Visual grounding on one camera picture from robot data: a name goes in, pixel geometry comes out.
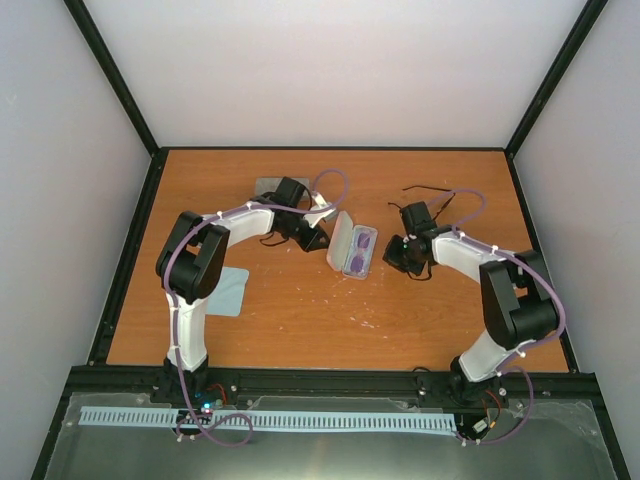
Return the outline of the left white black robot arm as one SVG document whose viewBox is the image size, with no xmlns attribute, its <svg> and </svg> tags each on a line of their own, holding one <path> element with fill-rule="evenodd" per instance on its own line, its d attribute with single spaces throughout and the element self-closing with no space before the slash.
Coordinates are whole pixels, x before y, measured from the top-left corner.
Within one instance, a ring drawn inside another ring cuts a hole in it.
<svg viewBox="0 0 640 480">
<path fill-rule="evenodd" d="M 329 246 L 319 223 L 337 212 L 334 204 L 284 177 L 274 191 L 209 215 L 182 212 L 156 262 L 170 312 L 170 346 L 163 364 L 174 392 L 186 402 L 208 390 L 205 345 L 207 302 L 217 287 L 227 250 L 245 240 L 278 233 L 305 252 Z"/>
</svg>

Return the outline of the pink glasses case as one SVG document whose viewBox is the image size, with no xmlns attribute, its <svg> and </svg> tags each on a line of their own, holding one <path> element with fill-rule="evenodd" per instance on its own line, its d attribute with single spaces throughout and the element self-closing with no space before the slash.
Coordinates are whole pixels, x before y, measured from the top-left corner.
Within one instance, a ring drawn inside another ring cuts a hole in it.
<svg viewBox="0 0 640 480">
<path fill-rule="evenodd" d="M 326 254 L 328 265 L 345 277 L 366 279 L 377 237 L 377 229 L 355 224 L 346 211 L 341 211 L 336 219 Z"/>
</svg>

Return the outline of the grey glasses case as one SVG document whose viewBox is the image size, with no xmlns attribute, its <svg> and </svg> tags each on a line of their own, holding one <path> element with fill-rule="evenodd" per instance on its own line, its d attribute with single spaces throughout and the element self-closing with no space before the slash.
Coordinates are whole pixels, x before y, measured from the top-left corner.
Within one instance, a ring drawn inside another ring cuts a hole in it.
<svg viewBox="0 0 640 480">
<path fill-rule="evenodd" d="M 275 191 L 281 182 L 282 177 L 259 177 L 255 181 L 254 194 L 262 195 L 266 192 Z M 308 200 L 308 189 L 310 187 L 310 179 L 305 177 L 293 177 L 293 180 L 301 183 L 304 186 L 304 192 L 302 199 Z"/>
</svg>

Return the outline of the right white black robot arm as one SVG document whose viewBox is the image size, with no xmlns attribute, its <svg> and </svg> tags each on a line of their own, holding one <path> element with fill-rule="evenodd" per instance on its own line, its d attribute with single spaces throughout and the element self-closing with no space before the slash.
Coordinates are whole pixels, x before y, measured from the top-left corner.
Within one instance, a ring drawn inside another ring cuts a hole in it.
<svg viewBox="0 0 640 480">
<path fill-rule="evenodd" d="M 383 260 L 416 281 L 448 267 L 480 286 L 484 330 L 451 363 L 448 392 L 469 403 L 479 388 L 507 372 L 527 351 L 562 335 L 566 312 L 551 286 L 542 256 L 514 253 L 476 240 L 457 227 L 438 225 L 424 202 L 399 207 L 405 234 L 394 235 Z"/>
</svg>

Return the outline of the blue cleaning cloth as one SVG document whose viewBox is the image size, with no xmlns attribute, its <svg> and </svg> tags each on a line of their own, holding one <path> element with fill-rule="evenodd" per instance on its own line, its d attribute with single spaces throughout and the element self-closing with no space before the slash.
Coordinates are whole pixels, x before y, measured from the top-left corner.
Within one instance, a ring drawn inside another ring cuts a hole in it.
<svg viewBox="0 0 640 480">
<path fill-rule="evenodd" d="M 224 267 L 217 286 L 208 298 L 206 314 L 239 317 L 248 279 L 248 270 Z"/>
</svg>

